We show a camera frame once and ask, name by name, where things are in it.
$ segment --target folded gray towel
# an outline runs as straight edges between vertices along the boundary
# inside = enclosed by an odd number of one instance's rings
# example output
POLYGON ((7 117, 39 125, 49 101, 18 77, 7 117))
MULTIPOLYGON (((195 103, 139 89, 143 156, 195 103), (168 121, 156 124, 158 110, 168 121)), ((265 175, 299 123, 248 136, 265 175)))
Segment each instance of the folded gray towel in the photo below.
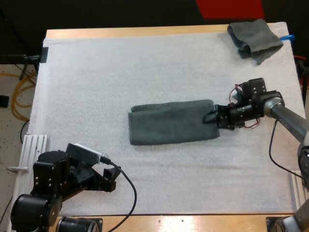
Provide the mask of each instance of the folded gray towel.
POLYGON ((217 124, 203 123, 212 106, 212 100, 134 106, 128 114, 130 143, 176 144, 217 138, 217 124))
POLYGON ((281 40, 270 31, 262 19, 254 22, 231 23, 227 27, 234 44, 239 47, 241 58, 252 57, 260 65, 282 46, 281 40))

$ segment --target wooden board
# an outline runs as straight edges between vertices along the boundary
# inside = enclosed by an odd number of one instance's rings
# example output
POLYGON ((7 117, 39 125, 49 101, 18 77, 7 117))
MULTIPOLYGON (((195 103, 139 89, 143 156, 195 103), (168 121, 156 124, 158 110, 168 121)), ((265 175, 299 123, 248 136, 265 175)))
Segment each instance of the wooden board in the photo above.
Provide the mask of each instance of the wooden board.
POLYGON ((57 29, 57 30, 48 30, 46 37, 49 39, 73 39, 73 38, 178 35, 188 33, 222 32, 226 31, 226 28, 227 25, 199 25, 199 26, 148 27, 148 28, 57 29))
MULTIPOLYGON (((178 35, 226 31, 227 25, 201 25, 148 28, 56 29, 48 30, 49 39, 104 38, 127 36, 178 35)), ((266 217, 288 215, 173 215, 131 216, 117 232, 266 232, 266 217)), ((103 219, 103 231, 117 225, 124 216, 93 216, 103 219)), ((50 232, 56 230, 56 224, 50 232)))
MULTIPOLYGON (((286 215, 185 215, 131 216, 116 232, 266 232, 266 217, 286 215)), ((117 225, 123 216, 93 216, 103 219, 103 232, 117 225)), ((50 232, 56 231, 59 217, 50 232)))

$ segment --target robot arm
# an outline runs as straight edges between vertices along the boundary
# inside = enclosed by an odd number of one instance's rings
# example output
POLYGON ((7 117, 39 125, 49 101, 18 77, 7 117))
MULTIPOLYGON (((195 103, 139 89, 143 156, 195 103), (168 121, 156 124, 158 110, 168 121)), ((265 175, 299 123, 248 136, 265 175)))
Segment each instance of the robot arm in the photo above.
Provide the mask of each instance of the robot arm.
MULTIPOLYGON (((217 122, 218 128, 233 130, 245 122, 263 116, 278 120, 299 142, 298 165, 303 185, 309 189, 309 122, 284 106, 277 91, 267 91, 262 78, 236 85, 234 98, 238 101, 227 106, 214 105, 205 123, 217 122)), ((280 218, 272 232, 304 232, 309 228, 309 200, 290 217, 280 218)))
POLYGON ((100 161, 109 159, 72 144, 68 144, 66 152, 41 154, 33 165, 33 190, 20 195, 12 207, 12 229, 17 232, 48 231, 66 199, 83 190, 114 191, 120 171, 104 169, 101 176, 92 168, 100 161))

